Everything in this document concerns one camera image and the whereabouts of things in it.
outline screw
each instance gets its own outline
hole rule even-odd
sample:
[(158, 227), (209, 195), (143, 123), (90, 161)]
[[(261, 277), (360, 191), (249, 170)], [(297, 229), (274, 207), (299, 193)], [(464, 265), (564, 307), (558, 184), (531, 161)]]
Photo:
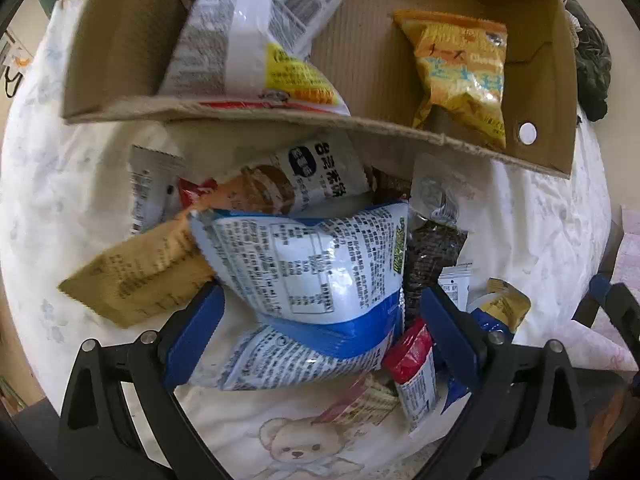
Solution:
[(147, 330), (143, 332), (140, 336), (140, 341), (142, 341), (143, 345), (150, 345), (153, 341), (158, 337), (158, 332), (155, 330)]
[(82, 346), (80, 348), (85, 352), (90, 352), (95, 348), (95, 339), (87, 339), (82, 343)]
[(562, 346), (562, 343), (559, 342), (558, 339), (552, 339), (549, 341), (549, 348), (551, 348), (556, 354), (561, 354), (562, 350), (564, 350), (564, 346)]
[(494, 345), (501, 345), (504, 343), (504, 334), (501, 330), (494, 330), (489, 332), (489, 342)]

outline blue and white snack bag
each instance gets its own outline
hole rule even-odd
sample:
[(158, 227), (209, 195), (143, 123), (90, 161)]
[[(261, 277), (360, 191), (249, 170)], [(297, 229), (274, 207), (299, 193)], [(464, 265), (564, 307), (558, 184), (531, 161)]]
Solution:
[(335, 379), (378, 370), (391, 346), (392, 332), (364, 354), (347, 359), (322, 355), (268, 325), (246, 334), (236, 345), (216, 384), (191, 378), (191, 384), (220, 390), (266, 390), (291, 384)]
[(406, 202), (341, 219), (208, 209), (190, 225), (217, 278), (262, 322), (345, 359), (379, 345), (401, 317), (407, 216)]

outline cardboard box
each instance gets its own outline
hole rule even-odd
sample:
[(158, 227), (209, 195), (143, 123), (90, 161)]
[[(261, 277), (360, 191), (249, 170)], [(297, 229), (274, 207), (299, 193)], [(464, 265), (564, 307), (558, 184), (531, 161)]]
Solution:
[[(435, 114), (430, 131), (410, 127), (423, 96), (412, 48), (393, 24), (395, 9), (455, 12), (508, 28), (502, 110), (507, 149)], [(311, 61), (333, 83), (352, 117), (283, 110), (220, 110), (155, 96), (179, 31), (184, 0), (88, 0), (68, 66), (63, 117), (71, 123), (221, 118), (341, 127), (423, 139), (568, 177), (574, 156), (575, 59), (560, 0), (345, 0), (316, 38)], [(537, 139), (524, 145), (521, 124)]]

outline dark cloth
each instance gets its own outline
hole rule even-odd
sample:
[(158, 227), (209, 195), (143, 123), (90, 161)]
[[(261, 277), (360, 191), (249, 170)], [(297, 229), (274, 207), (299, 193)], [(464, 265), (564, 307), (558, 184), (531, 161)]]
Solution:
[(607, 113), (607, 91), (611, 82), (611, 52), (598, 27), (575, 0), (567, 0), (566, 9), (572, 13), (582, 30), (580, 44), (575, 49), (578, 76), (578, 101), (590, 121), (597, 121)]

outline bed sheet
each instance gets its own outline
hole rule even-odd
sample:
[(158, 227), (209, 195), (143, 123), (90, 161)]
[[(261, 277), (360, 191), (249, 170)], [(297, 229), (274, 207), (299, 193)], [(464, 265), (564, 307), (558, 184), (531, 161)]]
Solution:
[[(104, 346), (126, 343), (166, 320), (159, 316), (122, 330), (57, 290), (61, 280), (129, 235), (130, 146), (184, 156), (190, 168), (185, 177), (199, 182), (274, 146), (317, 133), (293, 124), (213, 121), (64, 124), (59, 111), (65, 65), (83, 2), (56, 4), (14, 99), (1, 161), (0, 258), (6, 296), (34, 374), (57, 410), (82, 341), (93, 337)], [(570, 325), (609, 233), (610, 204), (600, 149), (590, 124), (579, 114), (582, 124), (577, 127), (570, 180), (417, 141), (351, 136), (363, 160), (381, 170), (410, 176), (415, 153), (425, 150), (452, 164), (481, 190), (461, 255), (461, 261), (474, 265), (470, 301), (482, 293), (488, 277), (507, 280), (527, 294), (532, 309), (516, 334), (517, 343), (542, 346), (551, 335), (563, 339), (561, 328)], [(237, 298), (228, 295), (227, 302), (229, 314), (201, 365), (221, 365), (238, 336), (255, 322)], [(570, 330), (567, 334), (571, 354)], [(597, 336), (587, 330), (580, 343)], [(598, 348), (597, 357), (606, 362), (608, 349)], [(297, 431), (308, 434), (311, 417), (335, 400), (347, 382), (233, 393), (181, 386), (177, 397), (235, 478), (284, 480), (292, 466), (274, 457), (271, 437), (281, 430), (289, 436)], [(162, 460), (132, 388), (126, 394), (145, 448)], [(351, 433), (324, 428), (326, 433), (318, 436), (318, 456), (296, 478), (410, 478), (433, 449), (424, 445), (447, 433), (464, 402), (455, 403), (445, 415), (438, 412), (412, 438), (399, 408), (375, 428)]]

